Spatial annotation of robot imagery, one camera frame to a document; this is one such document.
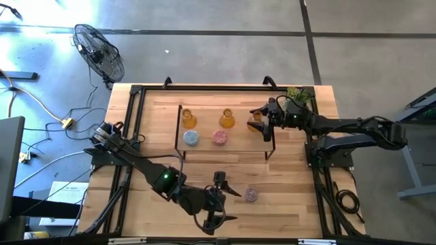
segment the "electric fan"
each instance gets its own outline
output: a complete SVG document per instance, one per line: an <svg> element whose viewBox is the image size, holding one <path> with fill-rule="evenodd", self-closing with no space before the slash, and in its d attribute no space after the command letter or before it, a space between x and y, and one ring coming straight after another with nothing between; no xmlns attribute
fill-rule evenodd
<svg viewBox="0 0 436 245"><path fill-rule="evenodd" d="M77 24L74 27L73 41L83 59L103 78L107 88L110 88L109 83L123 79L124 66L118 48L94 27Z"/></svg>

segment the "small jar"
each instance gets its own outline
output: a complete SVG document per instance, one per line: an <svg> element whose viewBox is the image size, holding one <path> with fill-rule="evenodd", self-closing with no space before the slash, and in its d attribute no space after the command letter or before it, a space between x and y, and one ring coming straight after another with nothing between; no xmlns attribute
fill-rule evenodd
<svg viewBox="0 0 436 245"><path fill-rule="evenodd" d="M249 119L248 119L248 121L249 122L252 122L252 123L261 123L262 122L262 113L261 112L259 112L259 111L256 111L256 112L254 112L253 113L253 116L251 116ZM250 130L250 131L252 131L252 132L259 132L257 129L255 129L255 128L253 128L252 126L250 126L250 125L247 125L247 127L248 127L248 129Z"/></svg>
<svg viewBox="0 0 436 245"><path fill-rule="evenodd" d="M235 120L231 109L227 108L223 111L223 116L219 119L219 124L224 129L229 129L234 126Z"/></svg>
<svg viewBox="0 0 436 245"><path fill-rule="evenodd" d="M183 109L182 111L183 127L186 129L193 129L197 125L197 118L191 113L190 109Z"/></svg>

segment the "gray floor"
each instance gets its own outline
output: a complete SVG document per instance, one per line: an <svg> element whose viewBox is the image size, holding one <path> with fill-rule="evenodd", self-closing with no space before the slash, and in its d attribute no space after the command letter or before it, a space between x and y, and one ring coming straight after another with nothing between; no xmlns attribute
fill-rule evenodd
<svg viewBox="0 0 436 245"><path fill-rule="evenodd" d="M42 27L29 28L24 33L0 32L0 67L39 73L37 82L17 81L16 85L39 97L57 116L83 106L91 86L88 67L70 45L70 35L47 34L44 27L72 27L84 22L102 29L304 31L298 0L58 0L44 1L44 6L40 4L42 0L5 1L8 2L19 9L25 21L19 22L4 11L0 24ZM436 2L430 0L306 3L313 31L435 32ZM177 83L260 83L265 75L270 75L280 84L313 84L305 37L106 37L123 57L122 82L163 82L171 76ZM314 39L322 84L333 85L339 114L344 118L380 115L395 119L407 103L433 88L434 43L434 39ZM92 108L106 108L110 91L94 72L92 81L99 85ZM1 94L0 103L6 105L9 98L9 92ZM74 117L85 112L74 112ZM0 115L6 115L6 106L0 108ZM12 115L25 116L28 128L41 129L53 121L23 94L17 96ZM77 127L86 129L103 118L103 111L91 112ZM86 133L75 136L84 137ZM45 137L44 132L26 131L23 140L32 144ZM20 165L17 182L57 157L90 146L86 140L69 140L64 133L53 132L50 137L51 142L38 145L45 154L29 165ZM399 201L396 196L397 191L413 186L401 153L367 148L356 150L353 157L368 234L434 243L436 195L407 201ZM54 180L71 180L88 169L89 159L81 155L59 161L17 188L15 194L25 196L29 191L50 188ZM431 160L420 159L429 163ZM436 167L417 168L423 183L436 182Z"/></svg>

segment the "desk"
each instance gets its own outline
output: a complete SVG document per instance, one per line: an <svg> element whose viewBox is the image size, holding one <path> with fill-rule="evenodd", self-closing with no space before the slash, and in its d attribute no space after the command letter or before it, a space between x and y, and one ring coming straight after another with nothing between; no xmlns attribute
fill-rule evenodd
<svg viewBox="0 0 436 245"><path fill-rule="evenodd" d="M106 122L124 121L132 84L115 84L110 98ZM256 86L238 84L238 86ZM338 112L331 86L314 86L319 113L337 118ZM139 132L145 136L140 152L144 155L176 153L174 149L178 105L186 108L211 107L253 109L264 105L269 97L283 92L268 91L147 91ZM136 117L138 99L132 118ZM129 137L134 122L129 125ZM228 238L320 238L320 218L317 209L313 175L304 154L304 131L275 130L276 151L268 161L263 152L207 153L187 155L184 173L187 184L204 187L211 183L213 173L227 172L230 186L244 194L247 188L259 191L255 203L227 195L225 209L238 219L227 221L215 231L217 237ZM178 168L177 159L153 159ZM87 199L80 218L79 231L94 221L107 203L114 168L102 167L90 179ZM340 189L356 192L353 180L343 169L331 169L332 178ZM118 206L112 216L116 222ZM332 230L330 208L326 208ZM356 215L349 221L364 233L364 225ZM205 213L198 215L202 223ZM152 192L144 176L134 170L125 213L123 236L206 237L194 224L193 217L172 202L166 202Z"/></svg>

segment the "black coiled cable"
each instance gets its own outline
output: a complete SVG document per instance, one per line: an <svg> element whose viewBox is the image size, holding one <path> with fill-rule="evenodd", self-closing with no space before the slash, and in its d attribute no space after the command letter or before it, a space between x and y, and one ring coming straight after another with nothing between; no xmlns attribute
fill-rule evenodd
<svg viewBox="0 0 436 245"><path fill-rule="evenodd" d="M334 196L334 199L338 203L338 206L346 213L348 214L355 214L360 219L360 222L365 223L365 220L361 217L359 214L360 209L360 201L359 198L350 190L339 190L336 182L334 183L334 187L336 187L336 195ZM353 200L353 207L347 207L343 204L344 197L348 196Z"/></svg>

